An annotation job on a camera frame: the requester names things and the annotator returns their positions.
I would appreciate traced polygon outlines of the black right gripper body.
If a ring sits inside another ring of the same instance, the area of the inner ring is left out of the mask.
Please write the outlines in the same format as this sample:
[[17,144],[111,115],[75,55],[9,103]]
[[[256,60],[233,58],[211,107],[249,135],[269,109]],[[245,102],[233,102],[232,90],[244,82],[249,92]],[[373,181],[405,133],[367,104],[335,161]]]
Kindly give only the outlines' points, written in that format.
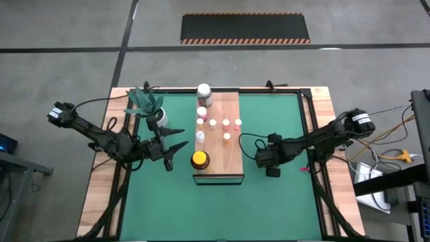
[[286,140],[281,135],[273,133],[268,136],[267,141],[269,143],[268,148],[272,153],[271,163],[267,167],[267,177],[280,177],[280,165],[285,163],[283,156]]

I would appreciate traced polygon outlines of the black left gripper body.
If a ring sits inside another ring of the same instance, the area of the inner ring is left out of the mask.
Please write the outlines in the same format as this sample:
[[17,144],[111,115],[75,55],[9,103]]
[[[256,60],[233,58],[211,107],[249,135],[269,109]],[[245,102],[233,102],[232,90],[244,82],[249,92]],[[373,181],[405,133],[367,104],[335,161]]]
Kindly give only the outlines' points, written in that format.
[[[164,154],[168,149],[165,146],[164,136],[161,136],[161,133],[160,133],[161,126],[158,126],[155,116],[147,117],[146,123],[147,123],[148,129],[154,132],[155,134],[155,137],[150,139],[148,144],[148,151],[150,154],[150,158],[152,161],[156,161],[157,159],[160,159],[160,158],[164,159]],[[163,163],[167,171],[173,170],[172,160],[164,159]]]

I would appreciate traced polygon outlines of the large amber bottle yellow lid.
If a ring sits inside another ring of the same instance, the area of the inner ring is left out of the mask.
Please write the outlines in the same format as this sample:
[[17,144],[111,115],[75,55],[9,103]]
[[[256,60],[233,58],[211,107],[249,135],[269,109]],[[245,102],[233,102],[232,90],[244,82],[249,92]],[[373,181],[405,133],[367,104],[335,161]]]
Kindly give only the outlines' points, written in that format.
[[191,166],[197,170],[204,170],[210,164],[210,157],[205,151],[196,151],[190,159]]

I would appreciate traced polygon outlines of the large dark jar white lid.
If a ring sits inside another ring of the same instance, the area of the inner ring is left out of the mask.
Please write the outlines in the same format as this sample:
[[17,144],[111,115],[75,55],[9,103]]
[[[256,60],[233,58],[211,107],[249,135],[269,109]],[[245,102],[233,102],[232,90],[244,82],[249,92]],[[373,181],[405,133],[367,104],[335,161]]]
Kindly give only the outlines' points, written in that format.
[[206,83],[198,85],[197,88],[198,103],[205,108],[212,105],[212,90]]

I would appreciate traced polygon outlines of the snake plant in white pot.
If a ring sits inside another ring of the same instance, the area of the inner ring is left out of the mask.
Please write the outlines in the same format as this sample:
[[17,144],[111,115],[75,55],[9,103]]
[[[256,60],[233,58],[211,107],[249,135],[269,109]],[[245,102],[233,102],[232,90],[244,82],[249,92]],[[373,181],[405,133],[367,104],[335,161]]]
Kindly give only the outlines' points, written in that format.
[[157,126],[167,126],[168,117],[163,109],[164,97],[162,95],[156,97],[151,89],[144,91],[138,87],[127,91],[126,94],[135,108],[126,108],[125,113],[139,118],[154,116]]

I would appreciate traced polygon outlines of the green table mat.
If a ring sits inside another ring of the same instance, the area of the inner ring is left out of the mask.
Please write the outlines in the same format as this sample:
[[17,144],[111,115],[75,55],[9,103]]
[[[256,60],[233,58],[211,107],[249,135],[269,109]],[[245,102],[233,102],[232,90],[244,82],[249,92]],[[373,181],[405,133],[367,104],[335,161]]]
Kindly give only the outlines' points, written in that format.
[[319,240],[321,238],[312,181],[301,154],[281,166],[279,178],[256,166],[255,140],[277,133],[303,133],[295,95],[242,94],[244,180],[239,186],[199,186],[190,163],[194,151],[197,98],[164,96],[169,126],[179,134],[168,145],[185,142],[173,158],[173,170],[162,161],[136,165],[130,178],[120,238],[123,241]]

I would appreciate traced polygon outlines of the white papers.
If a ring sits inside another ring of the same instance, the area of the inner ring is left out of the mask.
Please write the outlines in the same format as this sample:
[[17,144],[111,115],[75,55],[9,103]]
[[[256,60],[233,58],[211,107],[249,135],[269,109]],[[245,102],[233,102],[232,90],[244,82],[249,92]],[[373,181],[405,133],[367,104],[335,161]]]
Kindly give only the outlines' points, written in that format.
[[[353,183],[364,182],[369,179],[382,176],[382,172],[377,169],[372,169],[371,166],[364,163],[350,163],[350,170],[353,172]],[[384,192],[375,192],[356,196],[356,200],[363,205],[369,206],[386,214],[390,214],[391,205],[385,202]]]

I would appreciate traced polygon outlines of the black desk beam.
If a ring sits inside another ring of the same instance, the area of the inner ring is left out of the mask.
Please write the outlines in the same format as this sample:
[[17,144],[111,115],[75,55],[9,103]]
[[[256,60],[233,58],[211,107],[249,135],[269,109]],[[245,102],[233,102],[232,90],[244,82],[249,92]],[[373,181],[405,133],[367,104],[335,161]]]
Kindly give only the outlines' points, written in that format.
[[370,178],[354,184],[353,188],[356,196],[363,196],[391,188],[409,186],[415,182],[430,182],[430,169],[425,164]]

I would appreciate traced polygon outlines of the gray power strip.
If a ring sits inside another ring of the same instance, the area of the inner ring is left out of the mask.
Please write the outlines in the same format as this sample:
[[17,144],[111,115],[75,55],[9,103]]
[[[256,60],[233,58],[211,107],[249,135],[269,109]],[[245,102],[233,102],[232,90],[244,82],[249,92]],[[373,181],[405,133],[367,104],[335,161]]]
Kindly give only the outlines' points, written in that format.
[[383,191],[385,203],[391,206],[399,205],[399,195],[396,188],[391,188]]

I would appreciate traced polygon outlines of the yellow power splitter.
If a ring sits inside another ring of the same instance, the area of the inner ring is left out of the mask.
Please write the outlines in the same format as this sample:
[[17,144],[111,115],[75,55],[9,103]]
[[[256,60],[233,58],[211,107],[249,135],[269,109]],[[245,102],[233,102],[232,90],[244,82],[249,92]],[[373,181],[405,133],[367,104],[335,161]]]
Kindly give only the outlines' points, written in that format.
[[389,152],[390,151],[397,151],[398,152],[397,156],[385,156],[385,154],[382,154],[382,155],[379,155],[379,158],[389,159],[389,160],[399,160],[399,161],[402,161],[404,163],[412,163],[413,162],[413,158],[411,157],[410,153],[407,150],[392,149],[392,150],[389,150]]

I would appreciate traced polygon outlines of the black hazard-striped floor mat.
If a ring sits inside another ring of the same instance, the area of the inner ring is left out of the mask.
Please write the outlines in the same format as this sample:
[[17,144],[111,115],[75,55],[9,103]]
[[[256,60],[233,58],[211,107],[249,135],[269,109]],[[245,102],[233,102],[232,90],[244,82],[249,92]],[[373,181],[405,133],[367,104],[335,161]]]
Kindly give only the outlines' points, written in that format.
[[310,36],[300,12],[185,13],[181,44],[309,44]]

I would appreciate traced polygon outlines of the gray metal cart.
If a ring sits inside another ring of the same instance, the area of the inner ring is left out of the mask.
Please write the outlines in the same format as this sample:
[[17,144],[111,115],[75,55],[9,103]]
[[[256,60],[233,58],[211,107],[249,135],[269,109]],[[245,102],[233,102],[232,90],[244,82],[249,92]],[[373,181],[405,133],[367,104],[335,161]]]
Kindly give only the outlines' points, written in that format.
[[0,168],[3,168],[0,171],[0,185],[3,181],[7,182],[5,208],[0,205],[0,242],[11,242],[11,233],[33,173],[51,176],[54,169],[4,152],[0,152]]

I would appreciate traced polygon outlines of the blue-lit black device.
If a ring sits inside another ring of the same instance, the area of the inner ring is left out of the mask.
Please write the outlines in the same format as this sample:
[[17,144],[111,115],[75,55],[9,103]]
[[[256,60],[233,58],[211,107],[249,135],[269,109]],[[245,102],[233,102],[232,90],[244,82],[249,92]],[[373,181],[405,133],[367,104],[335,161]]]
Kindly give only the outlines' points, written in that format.
[[0,152],[14,154],[18,142],[4,134],[0,133]]

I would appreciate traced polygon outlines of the wooden shelf black metal frame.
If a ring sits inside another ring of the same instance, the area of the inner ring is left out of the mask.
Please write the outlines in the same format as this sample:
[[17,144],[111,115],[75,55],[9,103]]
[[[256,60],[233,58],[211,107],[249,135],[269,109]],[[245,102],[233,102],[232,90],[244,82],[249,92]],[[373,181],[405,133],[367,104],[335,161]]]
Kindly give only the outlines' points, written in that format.
[[[242,151],[239,147],[240,130],[234,129],[234,121],[240,118],[239,93],[237,91],[213,91],[212,105],[207,107],[208,118],[204,121],[203,131],[205,141],[203,144],[195,141],[196,151],[205,151],[209,154],[210,164],[204,170],[195,170],[193,180],[197,185],[240,185],[245,177],[243,169]],[[216,128],[212,130],[209,121],[217,121]],[[230,120],[230,127],[224,130],[222,121]],[[224,143],[223,134],[230,133],[229,143]]]

